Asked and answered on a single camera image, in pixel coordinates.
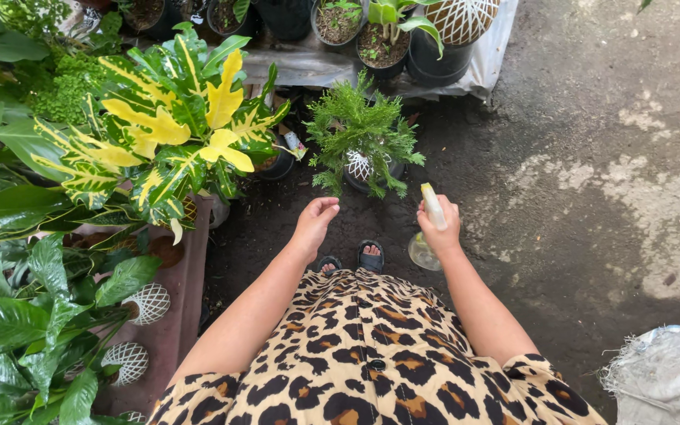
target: foot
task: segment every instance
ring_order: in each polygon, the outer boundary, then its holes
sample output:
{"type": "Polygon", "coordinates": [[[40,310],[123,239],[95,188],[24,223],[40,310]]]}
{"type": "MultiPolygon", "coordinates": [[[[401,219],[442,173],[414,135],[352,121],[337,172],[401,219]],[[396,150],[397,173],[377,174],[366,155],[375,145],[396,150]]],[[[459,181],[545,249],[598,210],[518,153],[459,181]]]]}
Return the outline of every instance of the foot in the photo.
{"type": "Polygon", "coordinates": [[[377,248],[375,245],[367,245],[364,246],[364,254],[370,255],[370,256],[378,256],[380,254],[379,248],[377,248]]]}
{"type": "Polygon", "coordinates": [[[330,264],[325,264],[322,266],[322,273],[329,272],[330,270],[335,270],[335,265],[330,263],[330,264]]]}

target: spray bottle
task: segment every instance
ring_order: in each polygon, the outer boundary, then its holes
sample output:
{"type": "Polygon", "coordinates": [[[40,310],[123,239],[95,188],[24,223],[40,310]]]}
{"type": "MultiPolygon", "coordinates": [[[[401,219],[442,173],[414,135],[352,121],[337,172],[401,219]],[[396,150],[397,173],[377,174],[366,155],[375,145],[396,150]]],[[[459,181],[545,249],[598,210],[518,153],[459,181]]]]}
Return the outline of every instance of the spray bottle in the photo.
{"type": "MultiPolygon", "coordinates": [[[[421,185],[421,195],[424,196],[424,212],[429,217],[429,221],[439,231],[447,229],[447,222],[445,221],[445,214],[440,206],[440,201],[438,201],[437,194],[429,183],[421,185]]],[[[423,268],[435,271],[442,270],[440,260],[434,255],[429,245],[427,245],[423,232],[419,232],[411,238],[411,241],[408,243],[408,255],[414,263],[423,268]]]]}

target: conifer plant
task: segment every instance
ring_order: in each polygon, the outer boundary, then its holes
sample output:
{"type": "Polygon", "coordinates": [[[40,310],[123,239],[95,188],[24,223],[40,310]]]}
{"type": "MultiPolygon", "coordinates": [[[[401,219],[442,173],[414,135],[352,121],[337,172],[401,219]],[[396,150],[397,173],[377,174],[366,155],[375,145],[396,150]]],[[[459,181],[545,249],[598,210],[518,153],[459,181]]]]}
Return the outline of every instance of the conifer plant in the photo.
{"type": "Polygon", "coordinates": [[[321,148],[309,161],[311,166],[328,169],[314,175],[313,186],[321,185],[332,196],[342,193],[343,171],[369,186],[369,196],[384,198],[385,188],[401,198],[407,186],[390,173],[392,163],[424,165],[424,156],[413,152],[414,126],[401,116],[401,98],[385,99],[374,91],[372,101],[365,93],[373,79],[366,70],[358,74],[358,85],[335,82],[333,89],[308,107],[314,112],[304,122],[321,148]]]}

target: yellow leaf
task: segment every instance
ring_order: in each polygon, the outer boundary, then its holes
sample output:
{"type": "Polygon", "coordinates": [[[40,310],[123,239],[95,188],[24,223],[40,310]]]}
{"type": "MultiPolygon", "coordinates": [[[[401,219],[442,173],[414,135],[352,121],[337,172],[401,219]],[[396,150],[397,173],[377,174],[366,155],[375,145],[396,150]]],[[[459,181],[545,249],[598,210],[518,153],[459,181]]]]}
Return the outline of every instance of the yellow leaf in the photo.
{"type": "Polygon", "coordinates": [[[229,148],[237,140],[238,136],[231,130],[216,130],[209,140],[209,146],[199,150],[199,155],[211,163],[215,163],[220,157],[223,157],[232,163],[235,168],[245,172],[253,172],[254,168],[251,158],[239,150],[229,148]]]}
{"type": "Polygon", "coordinates": [[[230,91],[233,85],[233,77],[236,72],[240,71],[242,63],[240,49],[235,49],[235,52],[230,53],[224,62],[222,83],[219,87],[215,88],[211,82],[206,82],[209,96],[209,111],[206,113],[206,122],[212,129],[219,129],[227,124],[243,101],[242,88],[235,92],[230,91]]]}
{"type": "Polygon", "coordinates": [[[153,158],[157,144],[183,144],[190,139],[190,129],[187,124],[177,124],[172,115],[162,105],[156,107],[156,116],[133,111],[127,102],[119,99],[108,99],[101,102],[109,113],[118,118],[135,124],[136,127],[124,127],[133,137],[132,149],[146,158],[153,158]],[[146,132],[137,126],[151,129],[146,132]]]}

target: plastic sheet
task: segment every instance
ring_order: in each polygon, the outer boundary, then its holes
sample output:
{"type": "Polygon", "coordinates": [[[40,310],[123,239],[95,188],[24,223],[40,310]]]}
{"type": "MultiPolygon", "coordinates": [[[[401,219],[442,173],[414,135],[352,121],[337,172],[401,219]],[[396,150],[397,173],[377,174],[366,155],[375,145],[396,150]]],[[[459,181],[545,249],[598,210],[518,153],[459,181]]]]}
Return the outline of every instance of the plastic sheet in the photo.
{"type": "MultiPolygon", "coordinates": [[[[468,72],[458,82],[445,87],[428,88],[418,85],[407,72],[403,72],[383,82],[379,86],[380,91],[388,96],[430,100],[437,100],[441,94],[473,94],[479,99],[486,99],[497,83],[517,5],[518,0],[500,2],[492,26],[475,42],[474,56],[468,72]]],[[[414,15],[423,15],[421,6],[414,15]]],[[[141,49],[152,44],[148,39],[142,38],[128,39],[126,42],[141,49]]],[[[326,52],[313,32],[299,42],[280,42],[268,31],[262,31],[257,39],[249,43],[246,51],[249,55],[243,60],[243,69],[248,74],[248,84],[264,83],[271,63],[276,63],[279,71],[276,85],[319,87],[332,87],[335,80],[344,79],[355,84],[356,75],[363,66],[356,54],[354,42],[339,53],[326,52]]]]}
{"type": "Polygon", "coordinates": [[[629,339],[601,381],[616,395],[618,425],[680,424],[680,326],[629,339]]]}

